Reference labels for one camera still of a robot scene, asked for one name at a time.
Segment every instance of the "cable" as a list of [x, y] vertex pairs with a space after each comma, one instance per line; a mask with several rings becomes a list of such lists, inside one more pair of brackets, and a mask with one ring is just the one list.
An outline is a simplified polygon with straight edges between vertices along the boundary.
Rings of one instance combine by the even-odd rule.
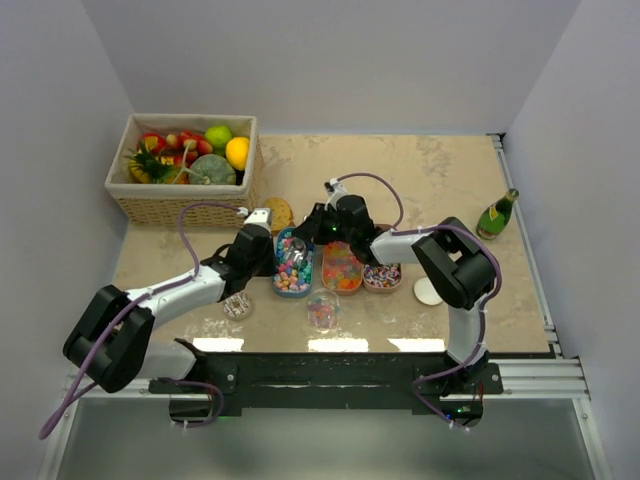
[[455, 420], [452, 420], [452, 419], [448, 418], [442, 412], [442, 410], [440, 410], [438, 407], [436, 407], [431, 402], [429, 402], [427, 399], [425, 399], [422, 395], [420, 395], [420, 392], [418, 391], [418, 387], [420, 387], [420, 385], [422, 385], [424, 383], [430, 382], [432, 380], [436, 380], [438, 378], [442, 378], [442, 377], [447, 377], [449, 375], [453, 375], [454, 373], [462, 370], [463, 368], [467, 367], [471, 363], [471, 361], [475, 358], [475, 356], [480, 352], [480, 349], [482, 348], [482, 345], [483, 345], [483, 342], [484, 342], [484, 335], [485, 335], [485, 331], [486, 331], [486, 327], [487, 327], [487, 319], [486, 319], [486, 309], [485, 309], [485, 307], [486, 307], [487, 303], [489, 302], [489, 300], [491, 300], [492, 298], [495, 298], [495, 296], [498, 295], [498, 293], [500, 292], [500, 289], [502, 288], [502, 271], [500, 270], [500, 264], [498, 263], [498, 260], [496, 259], [496, 257], [491, 253], [491, 251], [480, 240], [478, 240], [475, 237], [475, 235], [469, 233], [467, 230], [455, 227], [453, 225], [434, 225], [434, 226], [431, 226], [431, 227], [420, 228], [419, 230], [408, 230], [408, 231], [405, 231], [405, 232], [393, 232], [392, 235], [394, 235], [394, 236], [415, 235], [416, 233], [430, 233], [430, 232], [436, 232], [436, 231], [441, 231], [441, 230], [458, 233], [458, 234], [468, 238], [472, 242], [474, 242], [478, 246], [480, 251], [483, 253], [483, 255], [485, 257], [487, 257], [487, 259], [491, 263], [491, 266], [493, 267], [493, 270], [496, 273], [496, 285], [495, 285], [494, 289], [491, 290], [491, 292], [489, 292], [489, 294], [482, 299], [482, 301], [480, 302], [480, 305], [478, 305], [478, 313], [479, 313], [479, 316], [480, 316], [480, 332], [478, 334], [478, 342], [476, 343], [476, 346], [473, 349], [473, 351], [471, 352], [471, 354], [462, 363], [460, 363], [459, 365], [456, 365], [455, 367], [450, 368], [448, 370], [444, 370], [442, 372], [433, 373], [431, 375], [427, 375], [425, 377], [418, 378], [417, 380], [414, 380], [414, 382], [412, 384], [413, 385], [413, 392], [415, 393], [416, 397], [418, 397], [418, 399], [424, 405], [426, 405], [433, 413], [438, 415], [445, 422], [449, 423], [452, 427], [455, 426], [455, 427], [466, 429], [467, 427], [465, 427], [464, 425], [461, 425], [460, 423], [456, 422]]
[[222, 394], [222, 390], [220, 390], [218, 387], [216, 387], [211, 383], [192, 382], [190, 380], [176, 380], [173, 378], [160, 378], [159, 380], [162, 380], [163, 382], [167, 382], [167, 383], [173, 383], [174, 385], [183, 385], [185, 387], [202, 387], [208, 390], [213, 390], [218, 396], [218, 398], [220, 399], [218, 410], [216, 410], [215, 413], [212, 413], [211, 415], [209, 415], [209, 417], [206, 420], [199, 423], [189, 423], [185, 421], [183, 422], [183, 425], [185, 428], [198, 428], [198, 427], [204, 427], [206, 425], [209, 425], [213, 423], [220, 416], [220, 414], [222, 413], [222, 410], [224, 409], [224, 395]]
[[[214, 207], [227, 208], [229, 210], [234, 210], [236, 212], [240, 211], [238, 207], [234, 207], [232, 205], [227, 205], [225, 203], [219, 203], [219, 202], [197, 202], [197, 203], [192, 203], [191, 205], [187, 205], [185, 208], [182, 209], [182, 211], [180, 212], [180, 216], [178, 217], [178, 233], [180, 234], [180, 238], [182, 239], [184, 246], [187, 248], [187, 250], [191, 254], [191, 258], [193, 259], [193, 263], [194, 263], [193, 276], [191, 277], [187, 276], [180, 280], [176, 280], [175, 282], [162, 285], [156, 288], [155, 290], [153, 290], [151, 293], [149, 292], [143, 293], [139, 297], [131, 300], [122, 310], [120, 310], [120, 312], [118, 312], [118, 314], [113, 318], [113, 320], [111, 320], [111, 322], [109, 322], [109, 324], [106, 326], [104, 331], [100, 334], [98, 339], [94, 342], [93, 346], [89, 350], [89, 353], [84, 358], [82, 365], [80, 366], [80, 369], [76, 374], [76, 377], [73, 379], [73, 382], [69, 387], [69, 390], [67, 390], [67, 393], [62, 399], [60, 406], [53, 412], [53, 414], [51, 414], [51, 416], [47, 419], [47, 421], [44, 423], [44, 425], [40, 429], [40, 433], [38, 434], [38, 438], [40, 440], [44, 440], [49, 435], [51, 435], [51, 432], [53, 432], [53, 429], [56, 428], [56, 425], [58, 425], [58, 423], [64, 416], [64, 412], [67, 408], [69, 408], [73, 403], [78, 401], [80, 397], [82, 397], [84, 394], [86, 394], [88, 391], [90, 391], [92, 388], [96, 386], [96, 382], [93, 382], [88, 386], [84, 387], [82, 390], [78, 391], [80, 382], [82, 381], [82, 378], [87, 373], [87, 370], [89, 369], [89, 365], [91, 365], [91, 362], [93, 362], [95, 357], [98, 355], [98, 350], [100, 349], [100, 347], [102, 347], [105, 340], [111, 334], [113, 329], [120, 322], [122, 322], [123, 319], [127, 317], [127, 315], [131, 312], [131, 310], [133, 310], [138, 304], [142, 303], [144, 300], [148, 300], [158, 293], [162, 293], [171, 288], [180, 287], [182, 285], [185, 285], [193, 281], [193, 279], [195, 279], [195, 277], [198, 275], [198, 272], [200, 271], [200, 263], [198, 261], [198, 256], [196, 255], [196, 252], [193, 249], [193, 246], [189, 242], [189, 239], [187, 238], [186, 234], [184, 233], [183, 219], [187, 211], [191, 210], [192, 208], [200, 207], [200, 206], [214, 206]], [[208, 385], [207, 388], [216, 389], [216, 387], [213, 385]]]
[[369, 173], [369, 172], [348, 173], [347, 175], [343, 175], [341, 177], [338, 177], [337, 180], [339, 182], [342, 182], [343, 180], [346, 180], [347, 178], [352, 178], [352, 177], [374, 178], [374, 179], [378, 180], [380, 183], [382, 183], [385, 187], [387, 187], [389, 189], [391, 194], [396, 199], [396, 202], [398, 202], [398, 209], [400, 210], [400, 214], [398, 216], [398, 220], [396, 220], [396, 223], [393, 224], [393, 228], [398, 228], [398, 225], [400, 225], [400, 223], [404, 219], [404, 206], [402, 205], [402, 200], [400, 199], [400, 195], [398, 195], [398, 192], [396, 191], [396, 189], [393, 188], [391, 186], [391, 184], [389, 182], [387, 182], [384, 178], [380, 177], [379, 175], [376, 175], [375, 173]]

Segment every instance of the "green bottle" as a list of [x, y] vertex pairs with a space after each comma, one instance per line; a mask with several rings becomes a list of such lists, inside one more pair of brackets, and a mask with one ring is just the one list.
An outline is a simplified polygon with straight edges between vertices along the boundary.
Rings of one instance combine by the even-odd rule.
[[504, 197], [487, 208], [480, 215], [478, 225], [476, 225], [478, 236], [485, 240], [492, 240], [500, 235], [511, 219], [513, 203], [519, 196], [518, 190], [510, 188]]

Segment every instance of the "gray wall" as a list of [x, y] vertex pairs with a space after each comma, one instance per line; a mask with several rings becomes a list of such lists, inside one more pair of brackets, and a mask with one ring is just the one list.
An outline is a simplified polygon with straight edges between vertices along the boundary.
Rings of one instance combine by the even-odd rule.
[[263, 131], [503, 132], [579, 0], [82, 0], [133, 106]]
[[638, 478], [640, 5], [583, 0], [506, 147], [560, 340], [616, 478]]
[[102, 188], [131, 111], [76, 0], [0, 5], [0, 477], [32, 479], [62, 344], [125, 222]]

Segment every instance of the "pumpkin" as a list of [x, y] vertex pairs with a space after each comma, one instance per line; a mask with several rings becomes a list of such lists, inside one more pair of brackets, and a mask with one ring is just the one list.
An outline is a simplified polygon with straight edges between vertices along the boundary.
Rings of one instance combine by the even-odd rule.
[[189, 183], [193, 185], [235, 185], [236, 171], [218, 155], [198, 158], [189, 168]]

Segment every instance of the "wooden table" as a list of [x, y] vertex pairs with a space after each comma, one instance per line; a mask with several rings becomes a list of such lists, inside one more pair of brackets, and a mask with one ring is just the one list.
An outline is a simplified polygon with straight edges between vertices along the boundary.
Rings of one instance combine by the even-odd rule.
[[[326, 201], [324, 181], [356, 171], [377, 173], [398, 190], [406, 211], [401, 229], [432, 225], [448, 216], [457, 216], [472, 229], [483, 209], [506, 190], [492, 142], [486, 136], [263, 135], [261, 144], [265, 160], [261, 197], [285, 198], [296, 222], [309, 213], [314, 202]], [[397, 206], [384, 186], [359, 178], [346, 180], [345, 185], [366, 199], [374, 221], [395, 221]], [[187, 231], [201, 258], [235, 236], [233, 230], [225, 229]], [[504, 275], [501, 294], [488, 305], [489, 349], [548, 351], [516, 222], [487, 245]], [[150, 285], [191, 266], [175, 229], [130, 226], [114, 283], [122, 289]], [[315, 270], [314, 285], [318, 286], [322, 283], [319, 264]], [[427, 307], [415, 299], [413, 283], [424, 276], [418, 265], [404, 265], [403, 272], [404, 285], [391, 295], [363, 289], [342, 297], [339, 326], [329, 332], [308, 323], [304, 298], [278, 297], [270, 279], [260, 278], [251, 280], [246, 289], [255, 308], [247, 319], [227, 320], [219, 304], [201, 307], [159, 328], [152, 341], [197, 339], [197, 346], [213, 350], [242, 344], [242, 351], [247, 352], [302, 352], [310, 348], [393, 352], [398, 351], [398, 345], [402, 349], [441, 349], [448, 338], [447, 307]]]

